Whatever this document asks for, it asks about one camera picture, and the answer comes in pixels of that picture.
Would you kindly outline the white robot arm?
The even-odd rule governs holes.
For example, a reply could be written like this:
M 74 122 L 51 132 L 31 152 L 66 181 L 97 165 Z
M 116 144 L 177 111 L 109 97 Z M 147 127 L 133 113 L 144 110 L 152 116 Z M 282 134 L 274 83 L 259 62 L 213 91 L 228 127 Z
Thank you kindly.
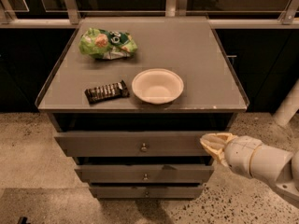
M 286 202 L 299 207 L 299 152 L 232 133 L 204 134 L 200 144 L 217 163 L 237 175 L 264 182 Z

